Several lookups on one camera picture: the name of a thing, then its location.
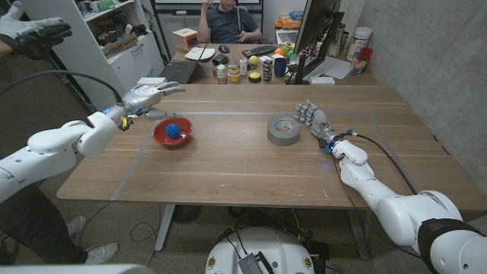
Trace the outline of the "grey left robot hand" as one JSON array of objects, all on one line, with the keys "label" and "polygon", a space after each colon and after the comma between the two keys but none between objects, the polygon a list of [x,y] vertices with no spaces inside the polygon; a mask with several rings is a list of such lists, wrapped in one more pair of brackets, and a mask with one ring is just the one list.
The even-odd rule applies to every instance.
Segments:
[{"label": "grey left robot hand", "polygon": [[176,81],[157,84],[142,84],[134,87],[122,97],[123,109],[128,114],[133,114],[136,107],[142,111],[146,119],[159,120],[165,118],[176,118],[180,115],[175,112],[167,112],[153,108],[163,97],[173,93],[184,92],[186,89],[179,86]]}]

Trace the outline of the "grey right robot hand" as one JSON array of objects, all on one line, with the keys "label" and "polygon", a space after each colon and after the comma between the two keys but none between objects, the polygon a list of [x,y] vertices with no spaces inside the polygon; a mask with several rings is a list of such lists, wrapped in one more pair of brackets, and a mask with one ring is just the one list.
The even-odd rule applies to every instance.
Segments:
[{"label": "grey right robot hand", "polygon": [[326,114],[309,99],[307,99],[307,105],[298,104],[295,109],[298,114],[294,115],[294,118],[305,124],[319,141],[331,145],[339,138],[339,135],[329,124]]}]

